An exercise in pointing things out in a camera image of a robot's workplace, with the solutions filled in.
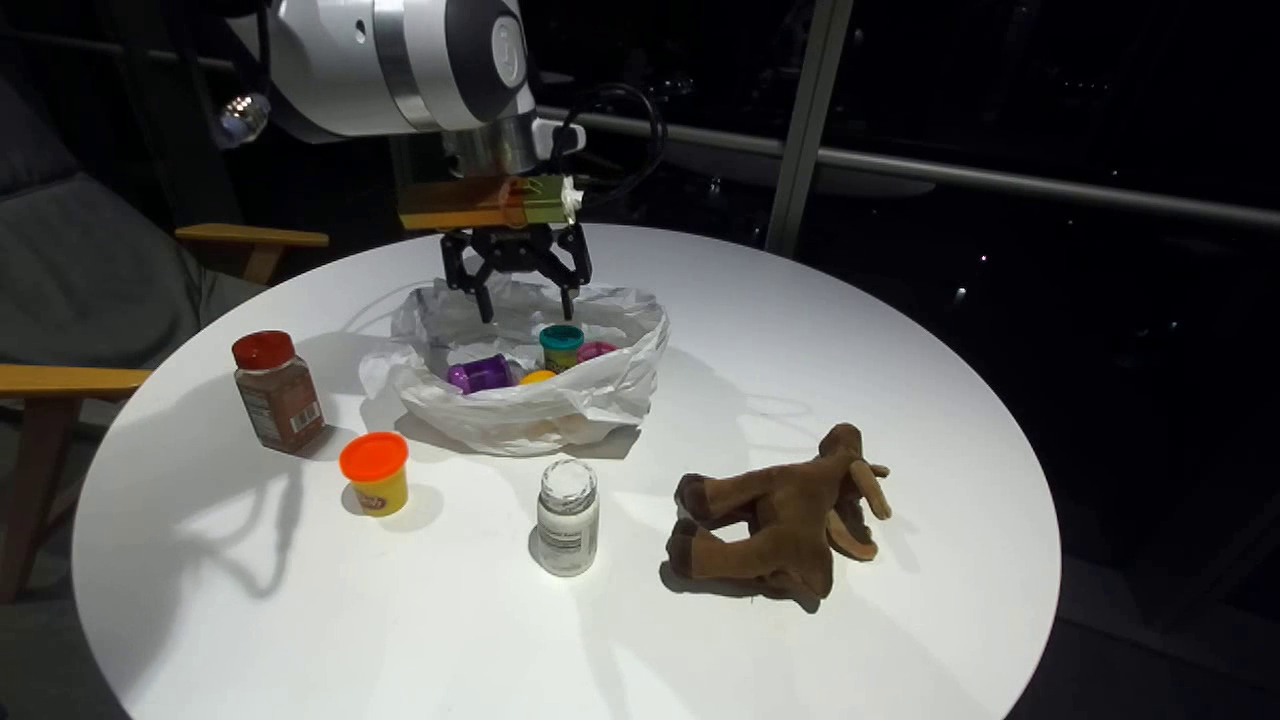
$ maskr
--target orange bottle cap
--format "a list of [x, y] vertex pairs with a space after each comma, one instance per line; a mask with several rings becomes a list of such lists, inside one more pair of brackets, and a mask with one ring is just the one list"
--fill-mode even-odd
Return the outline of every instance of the orange bottle cap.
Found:
[[355, 435], [343, 454], [341, 454], [341, 469], [352, 486], [381, 486], [388, 476], [395, 476], [409, 462], [409, 445], [395, 434], [367, 434]]

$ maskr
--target plastic bag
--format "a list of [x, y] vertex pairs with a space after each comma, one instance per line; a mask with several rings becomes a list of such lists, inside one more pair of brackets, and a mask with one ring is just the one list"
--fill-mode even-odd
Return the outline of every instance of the plastic bag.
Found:
[[487, 293], [493, 323], [478, 323], [474, 302], [462, 293], [443, 284], [411, 293], [393, 321], [393, 338], [411, 353], [398, 353], [381, 401], [398, 401], [403, 413], [462, 449], [508, 455], [596, 445], [610, 427], [647, 418], [655, 368], [667, 349], [667, 314], [652, 293], [583, 287], [573, 321], [587, 340], [615, 343], [615, 353], [583, 361], [549, 386], [462, 395], [443, 382], [453, 361], [499, 353], [503, 361], [537, 368], [537, 333], [562, 321], [557, 287], [496, 276]]

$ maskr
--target brown wooden toy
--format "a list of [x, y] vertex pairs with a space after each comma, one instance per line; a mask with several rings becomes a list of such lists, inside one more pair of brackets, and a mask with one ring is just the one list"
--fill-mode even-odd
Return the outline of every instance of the brown wooden toy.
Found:
[[[728, 481], [679, 476], [679, 522], [659, 580], [671, 591], [771, 596], [816, 612], [831, 591], [831, 550], [873, 560], [865, 522], [886, 522], [878, 491], [883, 466], [865, 462], [865, 435], [836, 425], [809, 466], [754, 469]], [[712, 528], [749, 524], [749, 540], [719, 540]]]

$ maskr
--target white table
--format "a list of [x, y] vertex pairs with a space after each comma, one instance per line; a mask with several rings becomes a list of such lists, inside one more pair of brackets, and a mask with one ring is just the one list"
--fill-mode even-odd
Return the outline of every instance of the white table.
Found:
[[[76, 605], [137, 720], [363, 718], [1003, 718], [1059, 596], [1055, 510], [1021, 425], [886, 306], [751, 247], [587, 228], [596, 284], [671, 317], [655, 408], [603, 487], [580, 580], [528, 560], [539, 462], [411, 442], [411, 504], [343, 510], [361, 361], [440, 276], [409, 239], [294, 276], [189, 340], [101, 445], [76, 516]], [[341, 435], [252, 442], [230, 340], [286, 330]], [[816, 615], [671, 596], [655, 563], [679, 471], [812, 455], [857, 421], [892, 466], [878, 560], [841, 560]]]

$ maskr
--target white bottle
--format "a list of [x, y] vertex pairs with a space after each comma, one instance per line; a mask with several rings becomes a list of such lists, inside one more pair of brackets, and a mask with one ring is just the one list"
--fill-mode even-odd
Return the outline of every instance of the white bottle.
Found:
[[600, 502], [580, 462], [549, 466], [537, 497], [530, 560], [552, 576], [580, 576], [596, 560]]

